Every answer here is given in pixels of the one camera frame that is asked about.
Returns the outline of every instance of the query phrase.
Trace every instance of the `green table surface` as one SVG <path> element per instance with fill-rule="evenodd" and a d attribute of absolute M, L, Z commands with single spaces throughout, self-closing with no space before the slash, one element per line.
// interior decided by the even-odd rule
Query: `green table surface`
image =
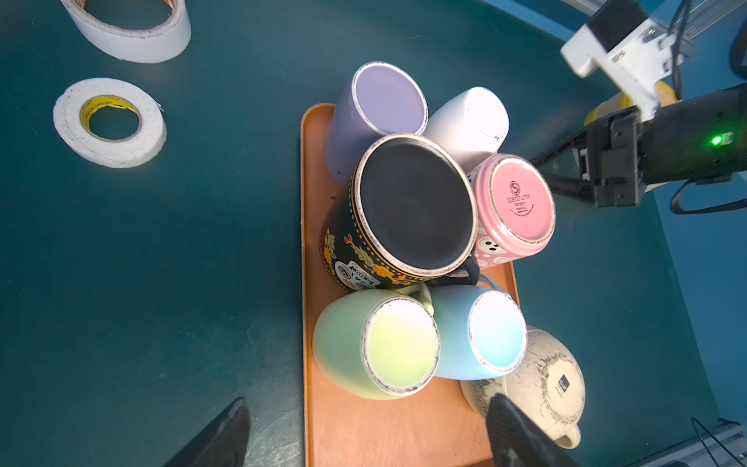
<path fill-rule="evenodd" d="M 158 24 L 156 0 L 89 0 Z M 54 0 L 0 3 L 0 466 L 162 466 L 248 399 L 249 466 L 303 464 L 299 123 L 361 64 L 407 71 L 431 111 L 476 85 L 531 158 L 615 93 L 557 39 L 472 0 L 190 0 L 193 36 L 145 65 L 100 52 Z M 140 167 L 77 156 L 52 124 L 71 84 L 111 77 L 164 109 Z M 117 118 L 102 115 L 102 133 Z M 623 466 L 716 421 L 656 205 L 557 199 L 516 262 L 527 321 L 586 378 L 584 466 Z M 371 453 L 375 465 L 376 453 Z"/>

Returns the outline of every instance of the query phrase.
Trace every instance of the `yellow tape core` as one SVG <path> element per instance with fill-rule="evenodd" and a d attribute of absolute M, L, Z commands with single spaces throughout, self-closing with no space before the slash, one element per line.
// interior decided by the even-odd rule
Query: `yellow tape core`
<path fill-rule="evenodd" d="M 81 110 L 81 122 L 86 130 L 91 131 L 90 121 L 91 115 L 95 114 L 99 109 L 104 107 L 121 108 L 131 112 L 135 112 L 135 115 L 140 116 L 135 107 L 124 99 L 114 96 L 100 96 L 91 99 Z"/>

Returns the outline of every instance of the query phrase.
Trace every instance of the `lavender mug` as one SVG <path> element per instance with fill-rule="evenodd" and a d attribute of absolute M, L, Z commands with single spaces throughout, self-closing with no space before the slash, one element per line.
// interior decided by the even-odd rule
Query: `lavender mug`
<path fill-rule="evenodd" d="M 376 140 L 392 133 L 421 134 L 427 122 L 425 96 L 407 73 L 382 61 L 365 64 L 338 100 L 324 143 L 324 164 L 345 185 Z"/>

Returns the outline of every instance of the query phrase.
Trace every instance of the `tray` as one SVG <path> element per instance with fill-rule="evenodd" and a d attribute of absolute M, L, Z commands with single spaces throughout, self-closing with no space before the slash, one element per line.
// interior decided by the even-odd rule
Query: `tray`
<path fill-rule="evenodd" d="M 433 378 L 417 394 L 368 400 L 338 388 L 314 363 L 311 332 L 324 307 L 347 292 L 324 269 L 322 221 L 341 191 L 324 167 L 322 148 L 335 106 L 319 104 L 301 120 L 301 246 L 303 263 L 303 402 L 306 465 L 491 466 L 485 422 L 459 383 Z M 518 303 L 513 264 L 484 270 Z"/>

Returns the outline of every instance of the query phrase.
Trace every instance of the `double-sided tape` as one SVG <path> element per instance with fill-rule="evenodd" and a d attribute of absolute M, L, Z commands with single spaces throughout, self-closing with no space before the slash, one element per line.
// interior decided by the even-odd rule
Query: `double-sided tape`
<path fill-rule="evenodd" d="M 91 132 L 91 115 L 103 107 L 133 111 L 140 119 L 137 131 L 123 140 L 107 140 Z M 135 167 L 153 159 L 166 140 L 161 106 L 134 84 L 112 78 L 91 78 L 75 83 L 57 99 L 55 128 L 83 158 L 106 167 Z"/>
<path fill-rule="evenodd" d="M 130 31 L 108 25 L 84 10 L 85 0 L 61 0 L 67 13 L 94 46 L 120 60 L 157 64 L 170 60 L 187 48 L 192 26 L 185 0 L 166 0 L 169 19 L 152 29 Z"/>

